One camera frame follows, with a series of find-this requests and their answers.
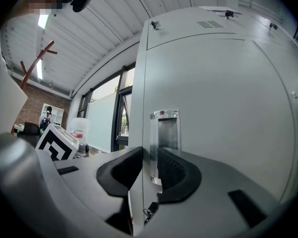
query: person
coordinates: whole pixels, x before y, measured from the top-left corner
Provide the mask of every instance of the person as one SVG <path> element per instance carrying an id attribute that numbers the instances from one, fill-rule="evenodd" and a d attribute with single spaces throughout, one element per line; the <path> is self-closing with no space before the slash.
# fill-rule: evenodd
<path id="1" fill-rule="evenodd" d="M 46 108 L 46 113 L 43 113 L 40 116 L 39 126 L 40 126 L 41 132 L 44 132 L 50 123 L 54 124 L 54 117 L 52 116 L 52 107 L 48 106 Z"/>

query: ceiling light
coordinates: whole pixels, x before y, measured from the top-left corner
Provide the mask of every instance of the ceiling light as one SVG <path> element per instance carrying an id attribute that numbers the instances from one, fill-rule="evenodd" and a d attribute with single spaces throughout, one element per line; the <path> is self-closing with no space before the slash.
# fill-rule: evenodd
<path id="1" fill-rule="evenodd" d="M 41 59 L 36 64 L 36 72 L 38 74 L 38 78 L 43 79 L 43 74 L 42 74 L 42 60 Z"/>
<path id="2" fill-rule="evenodd" d="M 38 26 L 42 27 L 43 29 L 46 27 L 46 23 L 48 22 L 48 15 L 40 15 Z"/>

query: white cabinet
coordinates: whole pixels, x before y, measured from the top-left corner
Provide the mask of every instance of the white cabinet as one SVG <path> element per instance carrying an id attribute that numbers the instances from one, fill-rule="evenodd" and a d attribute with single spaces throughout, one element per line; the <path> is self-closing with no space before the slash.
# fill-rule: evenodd
<path id="1" fill-rule="evenodd" d="M 292 91 L 298 95 L 298 56 L 291 40 L 256 19 L 187 8 L 147 21 L 129 142 L 150 152 L 150 112 L 177 109 L 183 151 L 227 163 L 283 200 L 298 180 L 298 112 L 291 100 Z M 159 21 L 159 30 L 151 21 Z M 156 186 L 146 181 L 148 170 L 144 165 L 144 208 L 153 199 L 145 192 Z"/>
<path id="2" fill-rule="evenodd" d="M 62 125 L 62 119 L 63 119 L 64 109 L 60 109 L 60 108 L 57 108 L 57 107 L 54 107 L 52 105 L 49 105 L 49 104 L 44 103 L 43 104 L 41 115 L 42 114 L 46 114 L 46 108 L 48 106 L 51 106 L 52 107 L 52 117 L 54 118 L 54 124 Z"/>

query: black slot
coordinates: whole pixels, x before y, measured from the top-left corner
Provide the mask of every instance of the black slot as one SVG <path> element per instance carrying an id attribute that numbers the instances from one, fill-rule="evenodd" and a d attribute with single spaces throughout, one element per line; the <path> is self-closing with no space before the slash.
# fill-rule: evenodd
<path id="1" fill-rule="evenodd" d="M 67 168 L 62 168 L 62 169 L 58 169 L 58 172 L 60 175 L 65 175 L 74 171 L 79 170 L 77 167 L 75 166 L 71 166 L 71 167 L 67 167 Z"/>
<path id="2" fill-rule="evenodd" d="M 266 215 L 243 190 L 230 191 L 228 195 L 250 228 L 266 218 Z"/>

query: white ceiling panel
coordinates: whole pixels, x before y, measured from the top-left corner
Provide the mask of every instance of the white ceiling panel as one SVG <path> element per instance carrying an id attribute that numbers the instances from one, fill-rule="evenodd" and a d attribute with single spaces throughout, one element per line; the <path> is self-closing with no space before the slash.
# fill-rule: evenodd
<path id="1" fill-rule="evenodd" d="M 22 74 L 20 61 L 28 69 L 35 55 L 51 40 L 43 57 L 43 83 L 62 91 L 77 91 L 100 62 L 138 36 L 144 22 L 169 11 L 201 5 L 218 5 L 218 0 L 91 0 L 75 13 L 67 4 L 50 15 L 46 28 L 37 25 L 38 15 L 10 20 L 1 31 L 1 46 L 9 67 Z"/>

